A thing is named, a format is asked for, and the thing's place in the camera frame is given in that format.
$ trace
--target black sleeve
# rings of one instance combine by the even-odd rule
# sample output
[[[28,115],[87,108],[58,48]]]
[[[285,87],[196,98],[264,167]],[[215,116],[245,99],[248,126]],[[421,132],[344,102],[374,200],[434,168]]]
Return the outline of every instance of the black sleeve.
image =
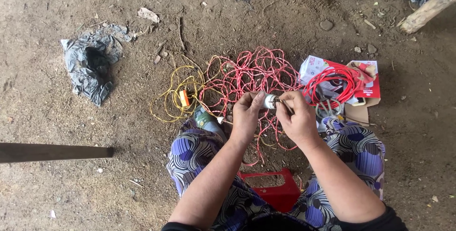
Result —
[[[408,231],[402,219],[389,206],[386,206],[383,215],[373,221],[359,224],[337,221],[335,224],[341,226],[342,230],[351,231]]]
[[[201,231],[189,225],[181,224],[178,222],[168,222],[163,226],[161,231]]]

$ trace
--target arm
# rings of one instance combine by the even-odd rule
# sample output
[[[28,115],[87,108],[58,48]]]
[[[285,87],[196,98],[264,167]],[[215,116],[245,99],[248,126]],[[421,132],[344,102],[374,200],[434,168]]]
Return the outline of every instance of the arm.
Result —
[[[264,97],[262,92],[248,92],[234,105],[231,138],[191,182],[169,222],[201,230],[207,230],[212,225],[241,166],[242,156],[253,139]]]
[[[295,114],[289,116],[278,102],[277,118],[309,160],[336,217],[343,222],[363,223],[381,216],[386,211],[383,202],[318,136],[315,111],[302,94],[286,92],[280,98]]]

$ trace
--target person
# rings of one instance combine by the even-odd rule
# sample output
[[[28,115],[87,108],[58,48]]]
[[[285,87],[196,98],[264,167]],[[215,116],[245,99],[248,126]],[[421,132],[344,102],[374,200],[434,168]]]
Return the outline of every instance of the person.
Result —
[[[286,135],[314,171],[290,212],[278,212],[236,175],[254,137],[264,92],[247,92],[233,107],[226,140],[214,119],[199,107],[171,146],[167,168],[180,201],[162,231],[404,231],[395,211],[382,202],[385,146],[356,123],[325,118],[321,139],[315,110],[298,91],[285,92],[294,110],[276,103]]]

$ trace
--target forearm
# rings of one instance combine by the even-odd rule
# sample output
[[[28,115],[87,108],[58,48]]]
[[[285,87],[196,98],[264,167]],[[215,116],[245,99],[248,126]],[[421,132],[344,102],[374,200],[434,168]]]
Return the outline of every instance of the forearm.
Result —
[[[368,222],[385,212],[373,191],[320,138],[298,145],[340,221]]]
[[[219,213],[246,148],[246,143],[229,140],[191,182],[169,222],[207,230]]]

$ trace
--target patterned clothing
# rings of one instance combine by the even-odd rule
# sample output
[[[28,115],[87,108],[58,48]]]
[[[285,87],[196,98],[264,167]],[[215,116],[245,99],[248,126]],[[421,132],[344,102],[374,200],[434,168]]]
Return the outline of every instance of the patterned clothing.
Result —
[[[339,158],[382,199],[384,183],[385,146],[368,129],[357,123],[325,118],[327,136],[324,141]],[[193,120],[187,120],[172,143],[170,162],[166,165],[175,181],[179,196],[195,177],[214,158],[223,146],[220,135],[198,129]],[[234,178],[228,195],[210,230],[238,231],[248,222],[271,215],[300,222],[309,229],[339,231],[337,218],[317,177],[312,174],[304,192],[291,212],[277,212],[238,176]]]

